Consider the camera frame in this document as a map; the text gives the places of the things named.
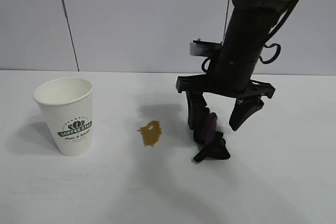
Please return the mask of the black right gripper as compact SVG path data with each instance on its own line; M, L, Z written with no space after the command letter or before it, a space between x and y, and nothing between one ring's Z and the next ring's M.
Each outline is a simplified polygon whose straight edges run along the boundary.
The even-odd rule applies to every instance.
M193 131L199 129L210 114L203 93L236 98L229 119L233 131L237 131L250 116L261 110L264 102L260 96L271 99L276 89L270 83L251 78L260 59L259 56L248 56L221 61L218 57L207 57L201 65L202 74L179 76L176 89L178 93L186 93L189 128Z

